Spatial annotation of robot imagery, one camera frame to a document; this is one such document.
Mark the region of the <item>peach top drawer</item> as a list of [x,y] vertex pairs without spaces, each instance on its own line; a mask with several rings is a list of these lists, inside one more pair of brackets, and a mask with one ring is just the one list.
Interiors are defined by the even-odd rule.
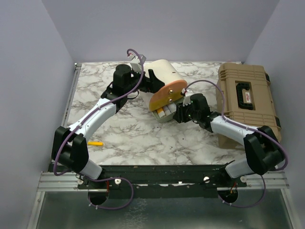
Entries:
[[154,93],[150,103],[167,104],[169,101],[176,101],[182,97],[181,91],[187,86],[185,80],[177,80],[163,86],[158,92]]

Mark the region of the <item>orange sunscreen tube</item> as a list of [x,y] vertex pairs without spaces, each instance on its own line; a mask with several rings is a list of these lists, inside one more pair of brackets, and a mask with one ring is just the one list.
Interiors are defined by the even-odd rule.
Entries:
[[156,112],[157,112],[157,114],[160,115],[160,116],[163,116],[163,115],[165,114],[162,107],[158,108],[158,109],[156,110]]

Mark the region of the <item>lavender white bottle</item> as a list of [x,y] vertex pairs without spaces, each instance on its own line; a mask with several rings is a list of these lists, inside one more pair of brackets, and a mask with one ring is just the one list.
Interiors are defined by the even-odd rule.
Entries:
[[157,110],[157,113],[160,118],[163,118],[163,117],[167,116],[168,114],[170,114],[170,111],[167,107],[161,107]]

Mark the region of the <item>yellow drawer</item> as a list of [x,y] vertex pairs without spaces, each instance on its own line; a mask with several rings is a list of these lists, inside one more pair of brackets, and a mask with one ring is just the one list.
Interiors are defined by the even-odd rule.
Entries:
[[169,90],[160,90],[157,93],[153,94],[149,103],[149,111],[157,110],[160,107],[163,107],[167,104],[175,102],[176,100],[182,98],[181,90],[175,91],[174,89]]

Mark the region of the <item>cream round drawer organizer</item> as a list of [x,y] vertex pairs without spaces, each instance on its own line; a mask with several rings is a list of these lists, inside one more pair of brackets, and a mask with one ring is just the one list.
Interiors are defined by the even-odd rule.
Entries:
[[[167,60],[157,60],[154,62],[150,62],[144,66],[145,73],[148,73],[149,69],[153,69],[156,77],[165,83],[165,85],[177,81],[177,80],[185,80],[178,73],[178,71],[171,65],[171,63]],[[148,103],[153,96],[154,93],[145,93],[140,92],[140,97],[143,99],[144,104],[148,108]]]

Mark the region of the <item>white blue tube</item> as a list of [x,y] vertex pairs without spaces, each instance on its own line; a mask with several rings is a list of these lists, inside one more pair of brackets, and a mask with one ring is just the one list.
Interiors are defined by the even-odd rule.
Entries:
[[169,111],[170,111],[171,113],[175,113],[175,112],[176,112],[176,104],[175,104],[175,103],[168,104],[168,105],[167,105],[167,108],[169,109]]

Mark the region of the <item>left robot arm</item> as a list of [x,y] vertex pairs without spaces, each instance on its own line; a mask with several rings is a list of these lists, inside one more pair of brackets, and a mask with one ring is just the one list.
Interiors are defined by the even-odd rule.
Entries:
[[89,177],[89,183],[94,188],[101,188],[105,184],[105,176],[101,174],[102,167],[89,159],[87,141],[126,104],[129,94],[136,91],[156,93],[164,85],[152,69],[137,73],[126,64],[117,65],[112,83],[97,104],[70,127],[60,126],[56,129],[51,153],[54,163]]

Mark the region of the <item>grey bottom drawer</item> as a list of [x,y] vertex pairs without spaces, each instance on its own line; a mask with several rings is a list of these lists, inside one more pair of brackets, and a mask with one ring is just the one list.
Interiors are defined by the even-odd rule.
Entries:
[[156,120],[159,122],[159,123],[165,123],[165,122],[168,122],[168,121],[171,121],[173,119],[173,116],[175,113],[171,113],[168,114],[167,116],[163,117],[163,118],[160,118],[156,112],[156,110],[152,111],[152,114],[154,115],[154,117],[156,118]]

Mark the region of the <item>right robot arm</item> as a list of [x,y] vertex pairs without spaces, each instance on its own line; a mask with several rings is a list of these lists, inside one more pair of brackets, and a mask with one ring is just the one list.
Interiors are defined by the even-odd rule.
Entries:
[[245,157],[227,164],[225,171],[219,174],[219,181],[225,187],[229,187],[237,177],[243,175],[264,175],[285,159],[270,127],[245,126],[223,117],[221,113],[211,112],[203,94],[184,97],[182,102],[176,104],[173,119],[178,123],[192,121],[202,129],[223,135],[244,147]]

